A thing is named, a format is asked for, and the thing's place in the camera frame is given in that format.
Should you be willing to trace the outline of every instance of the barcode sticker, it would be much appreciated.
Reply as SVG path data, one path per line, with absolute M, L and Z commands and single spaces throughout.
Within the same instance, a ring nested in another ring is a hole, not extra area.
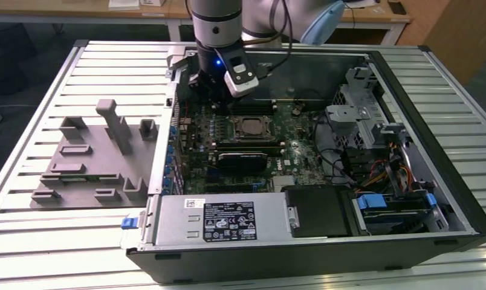
M 203 208 L 204 203 L 206 203 L 204 199 L 186 199 L 184 208 Z

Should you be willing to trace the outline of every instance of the power supply label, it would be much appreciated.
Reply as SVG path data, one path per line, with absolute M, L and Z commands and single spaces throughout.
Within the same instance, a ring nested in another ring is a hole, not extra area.
M 256 239 L 254 202 L 203 205 L 203 240 L 207 243 Z

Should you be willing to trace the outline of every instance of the metal slatted table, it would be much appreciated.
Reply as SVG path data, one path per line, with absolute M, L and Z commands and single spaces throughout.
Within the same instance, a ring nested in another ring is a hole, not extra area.
M 486 289 L 486 245 L 400 271 L 159 286 L 119 247 L 120 220 L 140 208 L 30 209 L 64 116 L 103 124 L 95 104 L 112 98 L 130 124 L 140 118 L 160 123 L 170 48 L 166 42 L 90 42 L 72 49 L 0 172 L 0 289 Z M 486 211 L 486 113 L 434 55 L 416 47 L 326 48 L 380 51 Z

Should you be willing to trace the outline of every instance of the white sticker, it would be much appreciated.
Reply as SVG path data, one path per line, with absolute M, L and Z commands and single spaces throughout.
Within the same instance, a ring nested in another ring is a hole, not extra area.
M 398 19 L 398 18 L 392 18 L 391 22 L 410 22 L 410 19 Z
M 184 208 L 203 208 L 204 203 L 206 203 L 204 199 L 186 199 Z
M 164 14 L 162 13 L 142 13 L 143 16 L 151 16 L 151 17 L 164 17 Z

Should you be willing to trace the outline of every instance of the open computer chassis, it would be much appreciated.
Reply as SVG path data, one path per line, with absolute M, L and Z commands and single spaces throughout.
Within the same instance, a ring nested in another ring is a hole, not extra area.
M 248 53 L 267 65 L 284 51 Z M 196 69 L 187 58 L 172 70 L 163 185 L 132 219 L 127 256 L 158 282 L 403 269 L 486 242 L 486 214 L 379 52 L 295 50 L 228 109 L 192 92 Z

